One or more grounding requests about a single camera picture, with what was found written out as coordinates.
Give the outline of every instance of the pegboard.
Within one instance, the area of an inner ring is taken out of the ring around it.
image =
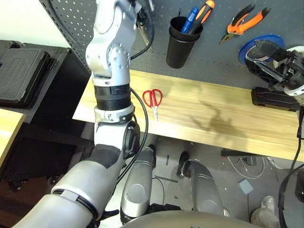
[[[95,0],[40,0],[72,49],[85,62],[85,48],[93,37]],[[265,87],[259,78],[238,60],[238,53],[249,40],[266,34],[283,38],[288,48],[304,44],[304,1],[302,0],[215,0],[216,6],[204,23],[200,39],[183,68],[173,69],[166,64],[170,20],[178,15],[187,16],[193,7],[201,7],[201,0],[153,0],[155,5],[155,40],[152,48],[131,62],[131,69],[150,73],[198,80],[241,88]],[[265,7],[270,13],[259,24],[233,37],[224,44],[219,42],[232,18],[250,3],[256,8],[246,20]],[[145,47],[137,33],[132,54]]]

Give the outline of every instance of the pliers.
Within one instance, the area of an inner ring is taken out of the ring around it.
[[[235,35],[243,35],[244,31],[247,29],[255,26],[257,23],[259,23],[261,20],[266,17],[266,15],[270,12],[270,8],[265,8],[261,12],[259,12],[254,18],[246,22],[245,24],[242,24],[244,18],[256,7],[254,3],[246,6],[243,8],[231,21],[231,23],[227,27],[226,34],[223,36],[222,40],[219,44],[222,44],[231,38],[233,38]]]

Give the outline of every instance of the wooden shelf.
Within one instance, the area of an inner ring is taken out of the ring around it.
[[[0,109],[0,166],[25,118],[24,114]]]
[[[296,113],[254,106],[251,91],[131,70],[131,87],[142,96],[158,88],[163,100],[159,121],[149,113],[149,132],[209,145],[292,160],[297,149]],[[141,130],[144,115],[132,96]],[[96,100],[89,80],[74,119],[94,122]],[[304,162],[301,151],[299,161]]]

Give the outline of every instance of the cable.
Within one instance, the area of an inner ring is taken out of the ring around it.
[[[232,165],[232,167],[234,168],[234,170],[235,170],[239,175],[241,175],[242,177],[245,177],[245,178],[247,178],[247,179],[257,179],[257,178],[259,178],[260,176],[262,176],[262,174],[263,174],[264,171],[265,171],[265,161],[264,161],[264,158],[263,158],[263,157],[262,157],[262,160],[263,160],[263,168],[262,168],[260,174],[257,175],[257,176],[254,176],[254,177],[245,176],[244,174],[240,173],[240,172],[237,170],[237,168],[234,166],[234,164],[232,163],[232,161],[230,160],[229,157],[228,157],[228,160],[229,160],[230,164]]]
[[[135,123],[137,123],[136,115],[133,116]]]
[[[283,210],[284,210],[284,197],[285,197],[285,191],[286,191],[287,183],[289,181],[290,176],[292,174],[294,174],[295,172],[297,172],[299,169],[303,168],[303,167],[304,167],[304,164],[300,165],[298,168],[296,168],[293,171],[291,171],[285,177],[285,179],[281,183],[280,190],[279,190],[279,203],[278,203],[278,207],[279,207],[279,220],[280,220],[280,226],[281,226],[281,228],[287,228],[287,225],[286,225],[286,222],[285,222],[285,218],[284,218],[284,214],[283,214]]]
[[[276,164],[275,164],[275,161],[274,160],[272,160],[272,162],[273,162],[273,166],[274,166],[274,168],[275,168],[275,177],[276,177],[276,180],[277,180],[277,182],[279,182],[279,177],[278,177],[278,175],[277,175],[277,171],[276,171]]]
[[[137,154],[133,157],[133,159],[130,161],[130,163],[125,167],[124,171],[119,175],[116,184],[118,184],[118,183],[122,180],[122,178],[125,176],[125,174],[126,174],[126,173],[129,171],[129,169],[132,167],[132,165],[133,165],[134,162],[136,161],[137,157],[138,157],[138,156],[140,155],[140,153],[142,152],[143,147],[144,147],[144,144],[145,144],[146,139],[147,139],[147,136],[148,136],[149,120],[148,120],[147,109],[146,109],[146,107],[145,107],[143,101],[141,100],[141,98],[138,96],[138,94],[137,94],[132,88],[130,88],[130,89],[131,89],[131,92],[135,95],[135,97],[137,98],[137,100],[139,101],[139,103],[140,103],[141,106],[142,106],[143,113],[144,113],[144,118],[145,118],[145,121],[146,121],[146,127],[145,127],[145,130],[144,130],[142,143],[140,144],[140,147],[139,147],[139,150],[138,150]]]
[[[163,187],[163,183],[162,183],[162,181],[159,178],[153,177],[152,180],[153,179],[156,179],[156,180],[158,180],[161,183],[162,193],[163,193],[163,195],[162,195],[162,205],[163,205],[165,203],[165,188]]]
[[[266,160],[266,165],[265,165],[265,167],[264,167],[264,170],[265,170],[266,167],[267,167],[267,165],[268,165],[268,162],[267,162],[267,159],[264,160],[264,157],[261,157],[261,158],[262,158],[263,161]],[[250,173],[248,172],[248,169],[247,169],[246,164],[245,164],[245,162],[243,161],[243,159],[242,159],[242,163],[243,163],[245,172],[246,172],[249,176],[251,176],[251,177],[257,177],[257,176],[252,175],[252,174],[250,174]]]
[[[137,54],[131,56],[131,60],[135,59],[136,57],[140,56],[141,54],[145,53],[152,45],[153,41],[154,41],[154,25],[153,25],[153,21],[152,21],[152,16],[150,14],[150,11],[147,10],[146,11],[146,14],[147,14],[147,18],[148,18],[148,22],[149,22],[149,26],[151,28],[151,38],[150,38],[150,41],[148,43],[148,45],[143,49],[141,50],[140,52],[138,52]]]
[[[241,160],[242,160],[242,158],[239,157],[237,163],[232,163],[232,164],[237,165],[237,164],[239,164],[241,162]]]
[[[295,153],[294,160],[291,164],[291,167],[289,169],[288,175],[284,178],[280,185],[279,189],[279,201],[278,201],[278,207],[279,207],[279,221],[280,221],[280,226],[281,228],[287,228],[286,221],[284,218],[284,199],[285,199],[285,191],[287,188],[287,184],[289,182],[289,179],[293,173],[304,167],[303,165],[300,165],[298,168],[294,169],[295,167],[295,162],[298,159],[299,153],[301,151],[301,145],[302,145],[302,123],[303,123],[303,116],[304,116],[304,107],[301,106],[300,108],[300,113],[299,113],[299,127],[298,127],[298,132],[297,132],[297,138],[298,140],[298,149]]]
[[[249,193],[247,194],[247,211],[248,211],[248,220],[251,223],[250,210],[249,210]]]

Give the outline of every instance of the black cable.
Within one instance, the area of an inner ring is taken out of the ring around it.
[[[117,180],[117,183],[118,184],[122,178],[125,176],[125,174],[129,171],[129,169],[132,167],[132,165],[134,164],[134,162],[136,161],[137,157],[140,155],[140,153],[142,152],[143,150],[143,147],[144,147],[144,144],[146,142],[146,139],[147,139],[147,136],[148,136],[148,129],[149,129],[149,120],[148,120],[148,112],[147,112],[147,109],[142,101],[142,99],[140,98],[140,96],[138,96],[138,94],[132,89],[131,89],[131,92],[135,95],[135,97],[138,99],[139,103],[141,104],[142,106],[142,109],[143,109],[143,113],[144,113],[144,118],[145,118],[145,121],[146,121],[146,127],[145,127],[145,130],[144,130],[144,134],[143,134],[143,139],[142,139],[142,143],[139,147],[139,150],[137,152],[137,154],[133,157],[133,159],[130,161],[130,163],[127,165],[127,167],[124,169],[124,171],[119,175],[118,177],[118,180]]]
[[[304,107],[301,106],[300,112],[299,112],[299,127],[298,127],[298,132],[297,132],[297,137],[299,138],[298,150],[295,153],[294,160],[293,160],[293,163],[291,164],[289,172],[291,172],[294,169],[295,162],[298,159],[298,156],[299,156],[299,153],[300,153],[300,150],[301,150],[303,116],[304,116]]]
[[[303,123],[303,116],[304,116],[304,107],[301,106],[300,108],[300,113],[299,113],[299,127],[298,127],[298,132],[297,132],[297,137],[298,137],[298,149],[295,153],[294,160],[291,164],[290,170],[288,172],[288,175],[285,177],[285,179],[282,181],[279,189],[279,201],[278,201],[278,208],[279,208],[279,221],[280,221],[280,226],[281,228],[287,228],[286,221],[284,218],[284,199],[285,199],[285,191],[287,188],[287,184],[289,182],[289,179],[293,173],[295,173],[297,170],[300,168],[304,167],[303,165],[300,165],[298,168],[294,169],[295,167],[295,162],[298,159],[299,153],[301,151],[301,145],[302,145],[302,123]]]
[[[147,45],[143,50],[141,50],[141,51],[138,52],[137,54],[131,56],[131,60],[133,60],[133,59],[135,59],[136,57],[140,56],[141,54],[145,53],[145,52],[151,47],[151,45],[152,45],[152,43],[153,43],[153,41],[154,41],[154,25],[153,25],[153,21],[152,21],[152,16],[151,16],[149,10],[146,11],[146,14],[147,14],[147,19],[148,19],[147,21],[149,22],[149,23],[148,23],[148,27],[151,28],[151,31],[150,31],[150,33],[151,33],[151,34],[150,34],[151,38],[150,38],[150,41],[149,41],[148,45]]]
[[[277,171],[276,171],[276,164],[275,164],[275,161],[274,160],[272,160],[272,162],[273,162],[273,166],[274,166],[274,168],[275,168],[275,177],[276,177],[276,180],[277,180],[277,182],[279,182],[279,177],[278,177],[278,175],[277,175]]]
[[[249,211],[249,193],[247,194],[247,211],[248,211],[248,220],[251,222],[250,211]]]
[[[135,123],[137,123],[136,115],[133,116]]]
[[[281,186],[280,186],[280,190],[279,190],[279,220],[280,220],[280,226],[281,228],[287,228],[286,222],[285,222],[285,218],[284,218],[284,214],[283,214],[283,210],[284,210],[284,197],[285,197],[285,190],[287,187],[287,183],[289,181],[289,178],[292,174],[294,174],[295,172],[297,172],[299,169],[303,168],[304,164],[300,165],[298,168],[294,169],[292,172],[290,172],[285,179],[282,181]]]
[[[159,178],[153,177],[152,180],[153,180],[153,179],[156,179],[156,180],[158,180],[158,181],[161,183],[162,193],[163,193],[163,195],[162,195],[162,205],[163,205],[163,204],[165,203],[165,188],[164,188],[164,186],[163,186],[162,181],[161,181]]]

